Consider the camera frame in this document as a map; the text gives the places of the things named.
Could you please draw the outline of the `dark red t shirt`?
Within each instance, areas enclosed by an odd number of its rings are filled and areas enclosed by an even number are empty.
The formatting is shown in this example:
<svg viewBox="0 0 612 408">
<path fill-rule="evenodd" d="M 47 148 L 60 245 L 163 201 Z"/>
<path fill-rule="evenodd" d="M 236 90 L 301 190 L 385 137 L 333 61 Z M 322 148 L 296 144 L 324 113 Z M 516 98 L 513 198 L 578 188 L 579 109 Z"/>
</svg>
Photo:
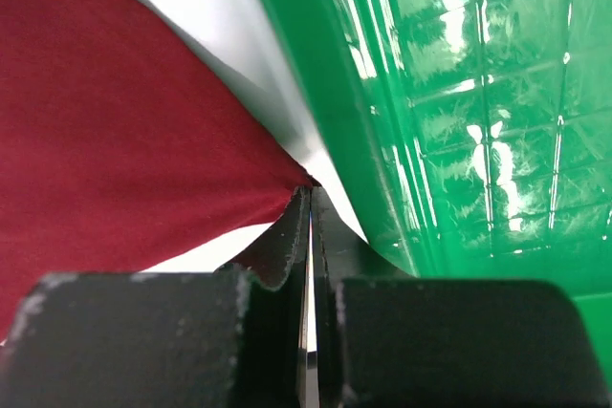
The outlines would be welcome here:
<svg viewBox="0 0 612 408">
<path fill-rule="evenodd" d="M 1 329 L 51 271 L 276 220 L 308 173 L 138 0 L 1 0 Z"/>
</svg>

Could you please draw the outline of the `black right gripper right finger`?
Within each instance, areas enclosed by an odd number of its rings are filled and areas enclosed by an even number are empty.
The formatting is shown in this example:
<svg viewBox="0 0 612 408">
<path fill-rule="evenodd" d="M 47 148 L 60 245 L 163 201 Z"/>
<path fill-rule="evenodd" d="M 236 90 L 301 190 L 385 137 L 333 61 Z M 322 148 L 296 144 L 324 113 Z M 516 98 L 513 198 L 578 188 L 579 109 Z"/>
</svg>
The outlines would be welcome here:
<svg viewBox="0 0 612 408">
<path fill-rule="evenodd" d="M 607 407 L 586 313 L 537 280 L 419 279 L 311 198 L 323 407 Z"/>
</svg>

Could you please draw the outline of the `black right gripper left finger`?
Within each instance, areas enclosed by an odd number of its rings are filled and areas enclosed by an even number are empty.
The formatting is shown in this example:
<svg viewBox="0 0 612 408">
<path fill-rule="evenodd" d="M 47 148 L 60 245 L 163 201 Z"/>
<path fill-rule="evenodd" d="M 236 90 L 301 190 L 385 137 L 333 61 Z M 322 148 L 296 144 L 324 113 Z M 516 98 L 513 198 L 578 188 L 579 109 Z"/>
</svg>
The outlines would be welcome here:
<svg viewBox="0 0 612 408">
<path fill-rule="evenodd" d="M 212 273 L 62 272 L 22 301 L 5 407 L 301 407 L 311 192 Z"/>
</svg>

